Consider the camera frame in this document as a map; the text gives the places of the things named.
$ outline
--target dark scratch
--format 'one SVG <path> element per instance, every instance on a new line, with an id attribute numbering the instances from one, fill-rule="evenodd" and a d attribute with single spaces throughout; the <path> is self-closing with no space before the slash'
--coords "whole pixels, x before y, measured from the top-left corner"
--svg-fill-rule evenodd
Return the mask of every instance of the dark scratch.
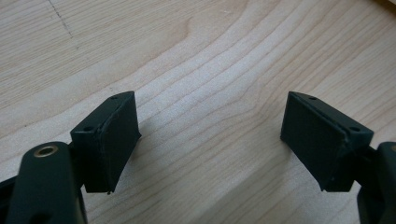
<path id="1" fill-rule="evenodd" d="M 67 31 L 67 33 L 70 34 L 70 37 L 73 38 L 72 33 L 69 30 L 69 27 L 66 25 L 66 22 L 64 22 L 64 19 L 62 18 L 61 14 L 59 14 L 58 10 L 56 7 L 52 4 L 52 2 L 49 0 L 50 5 L 52 6 L 53 10 L 55 11 L 56 15 L 59 17 L 59 19 L 62 22 L 62 25 L 64 26 L 64 29 Z"/>

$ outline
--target metal ring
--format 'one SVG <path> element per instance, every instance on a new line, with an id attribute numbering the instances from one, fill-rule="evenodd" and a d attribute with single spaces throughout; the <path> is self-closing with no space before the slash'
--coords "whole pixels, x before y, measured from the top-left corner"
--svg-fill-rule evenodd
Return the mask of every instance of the metal ring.
<path id="1" fill-rule="evenodd" d="M 37 158 L 43 158 L 54 154 L 56 151 L 58 151 L 58 147 L 55 145 L 44 146 L 36 150 L 34 155 Z"/>

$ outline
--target wooden surface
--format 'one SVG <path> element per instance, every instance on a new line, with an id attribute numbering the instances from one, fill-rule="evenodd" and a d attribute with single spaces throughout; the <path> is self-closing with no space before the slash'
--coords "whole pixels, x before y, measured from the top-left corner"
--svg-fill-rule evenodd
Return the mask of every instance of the wooden surface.
<path id="1" fill-rule="evenodd" d="M 396 141 L 388 1 L 0 2 L 0 179 L 108 96 L 135 91 L 141 138 L 91 223 L 359 223 L 279 140 L 287 92 Z"/>

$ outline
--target wood grain pattern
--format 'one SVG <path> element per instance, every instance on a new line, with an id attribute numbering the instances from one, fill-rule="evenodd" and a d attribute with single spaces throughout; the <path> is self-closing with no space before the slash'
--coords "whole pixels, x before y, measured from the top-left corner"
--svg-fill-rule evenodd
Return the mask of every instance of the wood grain pattern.
<path id="1" fill-rule="evenodd" d="M 0 179 L 108 96 L 135 91 L 143 134 L 91 223 L 359 223 L 279 140 L 288 91 L 396 141 L 388 1 L 0 2 Z"/>

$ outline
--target wooden table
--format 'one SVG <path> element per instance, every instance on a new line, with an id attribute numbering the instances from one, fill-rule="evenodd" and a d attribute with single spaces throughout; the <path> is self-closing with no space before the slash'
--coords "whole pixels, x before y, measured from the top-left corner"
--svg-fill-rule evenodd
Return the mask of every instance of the wooden table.
<path id="1" fill-rule="evenodd" d="M 141 138 L 91 223 L 359 223 L 279 139 L 288 91 L 396 141 L 396 9 L 372 0 L 0 3 L 0 179 L 108 96 Z"/>

